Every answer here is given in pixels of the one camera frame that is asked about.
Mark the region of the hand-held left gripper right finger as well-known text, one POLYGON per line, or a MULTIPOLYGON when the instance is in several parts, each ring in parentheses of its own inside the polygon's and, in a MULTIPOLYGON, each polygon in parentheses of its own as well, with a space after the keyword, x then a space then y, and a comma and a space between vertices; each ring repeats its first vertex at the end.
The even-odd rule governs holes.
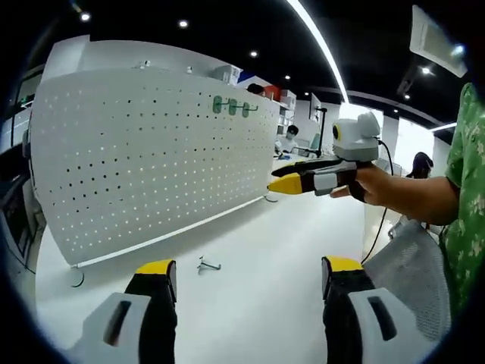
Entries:
POLYGON ((323 324, 328 363, 420 363, 432 342, 414 313, 386 288, 376 288, 362 265, 321 259, 323 324))

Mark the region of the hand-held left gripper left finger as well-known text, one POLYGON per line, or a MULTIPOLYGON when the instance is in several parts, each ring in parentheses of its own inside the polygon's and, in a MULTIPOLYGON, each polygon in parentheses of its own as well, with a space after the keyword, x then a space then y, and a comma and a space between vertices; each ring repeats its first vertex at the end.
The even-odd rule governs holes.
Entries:
POLYGON ((176 261, 139 267, 124 292, 106 298, 70 348, 74 363, 174 363, 176 261))

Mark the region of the person's right hand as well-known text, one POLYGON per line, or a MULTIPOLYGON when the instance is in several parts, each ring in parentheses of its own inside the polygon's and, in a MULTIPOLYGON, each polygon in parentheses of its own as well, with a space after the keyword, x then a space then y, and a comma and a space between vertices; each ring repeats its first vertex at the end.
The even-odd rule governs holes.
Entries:
POLYGON ((334 189, 331 198, 351 196, 360 202, 373 206, 385 206, 382 187, 388 181, 388 174, 374 164, 360 167, 355 172, 355 178, 348 185, 334 189))

